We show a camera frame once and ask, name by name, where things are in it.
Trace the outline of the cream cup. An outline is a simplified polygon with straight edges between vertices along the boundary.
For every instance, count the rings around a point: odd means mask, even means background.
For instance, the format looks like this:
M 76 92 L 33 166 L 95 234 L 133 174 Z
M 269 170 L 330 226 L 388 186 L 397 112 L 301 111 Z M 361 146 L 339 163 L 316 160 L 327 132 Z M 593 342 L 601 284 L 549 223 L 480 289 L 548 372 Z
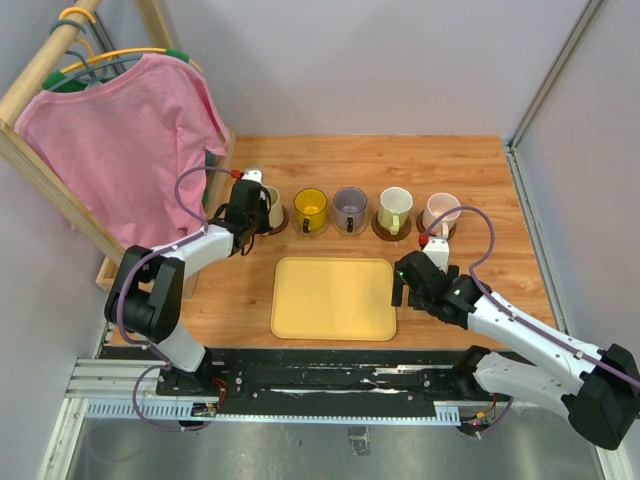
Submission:
M 278 227 L 283 221 L 282 201 L 279 191 L 272 186 L 266 187 L 271 200 L 271 208 L 269 212 L 269 226 L 271 230 Z

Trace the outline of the brown wooden coaster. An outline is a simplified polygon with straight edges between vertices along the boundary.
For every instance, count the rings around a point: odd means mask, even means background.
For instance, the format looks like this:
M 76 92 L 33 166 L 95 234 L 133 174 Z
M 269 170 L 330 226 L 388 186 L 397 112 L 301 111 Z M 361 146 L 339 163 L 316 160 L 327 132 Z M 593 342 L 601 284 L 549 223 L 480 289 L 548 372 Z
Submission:
M 426 232 L 426 224 L 423 221 L 422 215 L 417 216 L 416 225 L 421 237 L 426 238 L 427 236 L 429 237 L 435 236 L 434 231 L 430 231 L 429 233 Z M 454 237 L 454 235 L 456 234 L 456 229 L 457 229 L 457 226 L 455 224 L 450 225 L 450 228 L 448 230 L 448 237 L 447 237 L 448 240 L 451 240 Z
M 281 222 L 281 224 L 278 227 L 273 228 L 269 232 L 261 234 L 262 236 L 267 237 L 267 236 L 277 235 L 286 229 L 289 223 L 290 216 L 287 208 L 284 205 L 282 206 L 282 211 L 283 211 L 283 221 Z
M 404 224 L 400 227 L 399 233 L 392 235 L 388 230 L 384 229 L 379 220 L 378 212 L 375 212 L 372 217 L 372 229 L 373 232 L 383 241 L 386 242 L 398 242 L 405 239 L 411 231 L 411 219 L 407 218 Z

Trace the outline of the yellow cup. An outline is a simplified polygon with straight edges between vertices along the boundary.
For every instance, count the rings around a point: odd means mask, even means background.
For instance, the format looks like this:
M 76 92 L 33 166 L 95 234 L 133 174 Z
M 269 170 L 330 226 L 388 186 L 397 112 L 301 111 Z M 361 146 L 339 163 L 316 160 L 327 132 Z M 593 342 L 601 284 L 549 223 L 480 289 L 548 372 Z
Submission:
M 304 231 L 319 229 L 328 223 L 328 199 L 319 189 L 303 189 L 294 198 L 294 212 Z

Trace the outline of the large woven rattan coaster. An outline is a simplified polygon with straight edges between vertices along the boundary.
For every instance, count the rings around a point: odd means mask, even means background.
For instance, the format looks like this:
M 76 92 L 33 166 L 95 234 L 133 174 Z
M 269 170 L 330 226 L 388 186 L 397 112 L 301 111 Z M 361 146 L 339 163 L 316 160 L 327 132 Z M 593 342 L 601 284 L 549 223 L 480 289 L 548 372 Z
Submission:
M 293 229 L 294 231 L 303 236 L 303 237 L 317 237 L 322 235 L 329 227 L 329 223 L 325 223 L 322 227 L 320 227 L 319 229 L 316 230 L 310 230 L 310 231 L 304 231 L 303 227 L 297 222 L 295 221 L 293 224 Z

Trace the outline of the white cup green handle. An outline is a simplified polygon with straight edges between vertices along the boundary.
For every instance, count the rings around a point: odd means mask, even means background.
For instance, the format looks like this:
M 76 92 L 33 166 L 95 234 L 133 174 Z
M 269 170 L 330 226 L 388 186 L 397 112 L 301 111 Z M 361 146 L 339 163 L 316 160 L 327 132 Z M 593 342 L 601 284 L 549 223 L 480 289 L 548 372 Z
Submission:
M 378 224 L 392 236 L 397 236 L 413 208 L 411 193 L 401 187 L 389 187 L 380 195 Z

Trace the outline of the small woven rattan coaster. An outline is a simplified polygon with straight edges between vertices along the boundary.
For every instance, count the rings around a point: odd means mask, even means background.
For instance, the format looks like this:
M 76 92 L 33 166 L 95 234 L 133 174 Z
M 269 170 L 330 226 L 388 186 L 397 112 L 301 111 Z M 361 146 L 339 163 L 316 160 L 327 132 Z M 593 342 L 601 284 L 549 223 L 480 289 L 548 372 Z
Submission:
M 333 222 L 333 226 L 336 229 L 336 231 L 343 235 L 343 236 L 357 236 L 362 234 L 368 226 L 368 222 L 362 222 L 362 223 L 349 223 L 349 222 L 344 222 L 344 223 L 340 223 L 337 221 Z

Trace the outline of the pink cup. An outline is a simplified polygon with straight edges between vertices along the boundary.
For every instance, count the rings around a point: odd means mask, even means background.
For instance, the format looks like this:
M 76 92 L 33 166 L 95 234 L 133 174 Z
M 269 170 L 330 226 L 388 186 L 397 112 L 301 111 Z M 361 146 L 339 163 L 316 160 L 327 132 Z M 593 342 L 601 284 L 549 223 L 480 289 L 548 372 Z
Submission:
M 456 221 L 460 216 L 460 211 L 450 213 L 432 227 L 430 225 L 447 211 L 460 206 L 459 200 L 452 194 L 445 192 L 434 193 L 428 199 L 420 216 L 424 231 L 430 236 L 449 239 L 455 232 Z

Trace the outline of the purple cup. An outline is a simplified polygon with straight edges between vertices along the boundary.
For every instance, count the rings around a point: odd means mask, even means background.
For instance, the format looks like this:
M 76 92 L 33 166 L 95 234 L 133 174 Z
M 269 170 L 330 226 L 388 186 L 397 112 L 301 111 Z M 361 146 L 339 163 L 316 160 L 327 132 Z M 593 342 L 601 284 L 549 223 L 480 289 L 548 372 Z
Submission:
M 357 187 L 344 187 L 338 190 L 334 195 L 333 205 L 333 222 L 358 224 L 367 221 L 367 196 Z

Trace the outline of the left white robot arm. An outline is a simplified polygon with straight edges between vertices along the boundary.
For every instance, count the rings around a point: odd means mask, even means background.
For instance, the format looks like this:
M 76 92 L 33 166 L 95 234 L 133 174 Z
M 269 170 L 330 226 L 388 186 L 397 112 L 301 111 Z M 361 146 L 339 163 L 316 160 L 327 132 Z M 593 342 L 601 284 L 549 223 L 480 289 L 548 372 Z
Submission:
M 104 310 L 123 339 L 149 346 L 195 396 L 212 388 L 214 366 L 211 353 L 180 323 L 185 280 L 216 261 L 248 254 L 254 237 L 272 230 L 272 200 L 262 171 L 233 175 L 237 180 L 229 201 L 195 233 L 163 246 L 134 245 L 125 251 Z

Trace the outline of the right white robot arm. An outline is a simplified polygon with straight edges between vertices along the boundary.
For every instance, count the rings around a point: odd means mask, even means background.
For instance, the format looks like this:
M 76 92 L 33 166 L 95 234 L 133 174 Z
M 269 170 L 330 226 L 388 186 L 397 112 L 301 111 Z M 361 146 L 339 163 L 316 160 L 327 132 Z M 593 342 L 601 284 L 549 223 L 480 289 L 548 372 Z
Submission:
M 409 303 L 438 320 L 491 337 L 521 361 L 471 347 L 453 375 L 466 400 L 482 393 L 507 395 L 566 419 L 592 444 L 616 450 L 639 416 L 639 370 L 630 351 L 603 349 L 572 338 L 508 304 L 475 273 L 442 270 L 424 251 L 394 265 L 392 298 L 409 291 Z

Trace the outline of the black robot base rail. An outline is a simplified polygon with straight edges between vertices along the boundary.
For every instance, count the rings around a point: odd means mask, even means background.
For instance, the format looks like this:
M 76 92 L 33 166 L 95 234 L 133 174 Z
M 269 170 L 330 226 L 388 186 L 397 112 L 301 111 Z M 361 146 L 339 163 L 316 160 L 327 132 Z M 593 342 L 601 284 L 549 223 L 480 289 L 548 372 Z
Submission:
M 154 393 L 196 410 L 260 420 L 425 420 L 460 406 L 455 423 L 494 420 L 504 394 L 457 376 L 461 350 L 211 348 L 194 373 L 161 366 Z

